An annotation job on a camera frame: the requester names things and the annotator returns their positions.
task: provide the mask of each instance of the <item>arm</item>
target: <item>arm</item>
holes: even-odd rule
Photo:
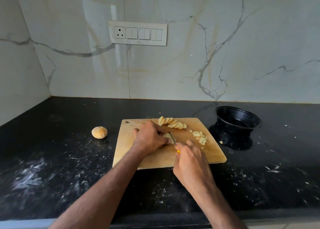
[[[189,191],[214,229],[246,229],[214,183],[205,154],[188,140],[175,145],[174,174]]]
[[[136,137],[118,164],[74,202],[49,229],[108,228],[131,178],[144,157],[171,140],[153,122],[134,129]]]

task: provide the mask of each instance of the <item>wooden cutting board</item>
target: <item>wooden cutting board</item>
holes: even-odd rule
[[[120,159],[126,154],[134,142],[134,136],[132,134],[133,128],[140,128],[147,121],[152,120],[158,124],[158,119],[136,119],[136,120],[122,120],[119,131],[117,146],[115,148],[113,167],[120,161]],[[168,128],[167,125],[162,126],[168,132],[171,131],[177,142],[185,143],[187,140],[193,140],[194,143],[201,149],[209,163],[226,162],[227,158],[223,154],[217,142],[214,140],[207,128],[202,124],[198,118],[176,118],[177,121],[187,125],[186,129],[173,129]],[[189,130],[202,131],[206,136],[206,145],[201,145],[196,138],[189,132]],[[166,168],[173,167],[176,157],[176,149],[174,145],[165,145],[156,150],[154,153],[149,154],[141,162],[138,169],[149,168]]]

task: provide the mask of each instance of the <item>black plastic bowl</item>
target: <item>black plastic bowl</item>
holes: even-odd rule
[[[218,126],[229,133],[248,135],[262,124],[258,116],[237,107],[220,106],[215,112]]]

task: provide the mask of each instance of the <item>kitchen counter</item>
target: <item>kitchen counter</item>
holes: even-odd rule
[[[221,105],[262,120],[243,147],[218,143],[227,162],[210,165],[232,209],[246,222],[317,220],[320,105],[52,97],[0,127],[0,221],[46,226],[39,219],[62,214],[111,169],[122,119],[197,117],[209,128]],[[92,137],[95,126],[106,139]],[[209,223],[172,168],[138,170],[112,223],[186,225]]]

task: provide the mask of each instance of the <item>hand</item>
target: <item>hand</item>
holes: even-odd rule
[[[152,121],[148,121],[140,129],[133,129],[132,132],[135,136],[132,146],[142,149],[145,155],[154,152],[164,144],[171,143],[171,139],[163,137],[166,134],[165,129]]]
[[[186,144],[176,143],[176,161],[173,173],[182,185],[195,197],[195,195],[216,189],[205,154],[188,140]]]

